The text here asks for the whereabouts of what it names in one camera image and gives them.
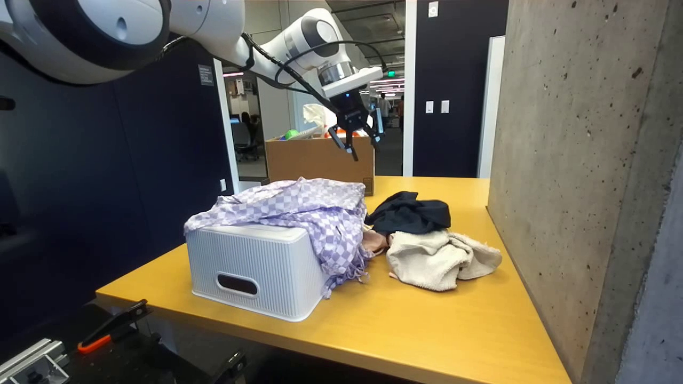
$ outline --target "white towel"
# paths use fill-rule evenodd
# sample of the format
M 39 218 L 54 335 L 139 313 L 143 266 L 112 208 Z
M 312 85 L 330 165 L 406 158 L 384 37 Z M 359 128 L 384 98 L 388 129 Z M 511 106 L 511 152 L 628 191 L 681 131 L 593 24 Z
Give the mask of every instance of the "white towel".
M 500 251 L 458 232 L 393 232 L 386 251 L 391 274 L 430 289 L 455 289 L 457 279 L 488 274 Z

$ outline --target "black cloth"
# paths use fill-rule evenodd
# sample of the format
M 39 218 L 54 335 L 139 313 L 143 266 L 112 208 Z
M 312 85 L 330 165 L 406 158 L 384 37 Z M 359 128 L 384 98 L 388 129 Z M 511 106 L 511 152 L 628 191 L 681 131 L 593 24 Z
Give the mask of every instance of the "black cloth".
M 416 191 L 398 191 L 388 195 L 374 212 L 366 218 L 376 232 L 388 236 L 395 229 L 425 234 L 450 225 L 450 210 L 445 201 L 418 201 Z

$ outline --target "white plastic bin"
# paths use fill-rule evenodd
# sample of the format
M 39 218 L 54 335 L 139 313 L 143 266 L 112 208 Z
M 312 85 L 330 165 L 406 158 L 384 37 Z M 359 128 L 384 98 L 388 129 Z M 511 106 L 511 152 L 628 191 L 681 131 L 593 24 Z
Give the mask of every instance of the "white plastic bin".
M 289 322 L 320 303 L 324 276 L 305 227 L 224 225 L 185 234 L 192 291 Z

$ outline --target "concrete pillar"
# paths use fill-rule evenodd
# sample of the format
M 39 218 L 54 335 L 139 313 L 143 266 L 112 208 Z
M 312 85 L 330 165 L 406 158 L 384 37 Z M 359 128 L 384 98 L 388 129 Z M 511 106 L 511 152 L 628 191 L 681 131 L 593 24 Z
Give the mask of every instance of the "concrete pillar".
M 683 137 L 683 3 L 511 0 L 488 210 L 577 382 L 612 382 Z

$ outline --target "pile of clothes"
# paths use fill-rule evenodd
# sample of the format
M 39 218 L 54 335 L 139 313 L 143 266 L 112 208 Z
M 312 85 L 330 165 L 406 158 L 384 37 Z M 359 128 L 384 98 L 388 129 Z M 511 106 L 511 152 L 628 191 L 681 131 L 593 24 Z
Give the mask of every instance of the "pile of clothes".
M 362 195 L 362 183 L 274 181 L 219 195 L 209 210 L 185 222 L 185 232 L 238 224 L 301 225 L 324 273 L 326 293 L 344 281 L 362 281 L 367 259 L 384 251 L 393 276 L 430 289 L 453 289 L 457 279 L 488 274 L 500 264 L 498 249 L 448 232 L 446 202 L 399 191 L 366 216 Z

